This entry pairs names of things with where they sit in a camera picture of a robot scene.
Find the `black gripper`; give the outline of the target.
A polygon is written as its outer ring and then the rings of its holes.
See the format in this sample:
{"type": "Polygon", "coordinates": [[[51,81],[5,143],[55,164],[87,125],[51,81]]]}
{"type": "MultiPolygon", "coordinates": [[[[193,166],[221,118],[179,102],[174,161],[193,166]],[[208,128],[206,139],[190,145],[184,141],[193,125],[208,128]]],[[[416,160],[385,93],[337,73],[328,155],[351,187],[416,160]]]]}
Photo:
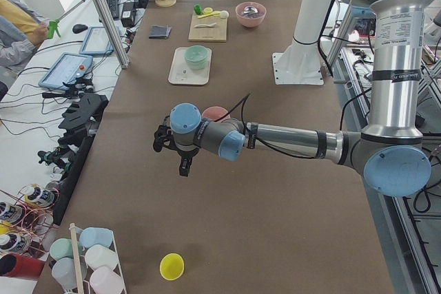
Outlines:
{"type": "Polygon", "coordinates": [[[179,175],[188,177],[192,165],[192,158],[197,155],[199,148],[195,145],[180,145],[174,142],[174,148],[181,157],[179,175]]]}

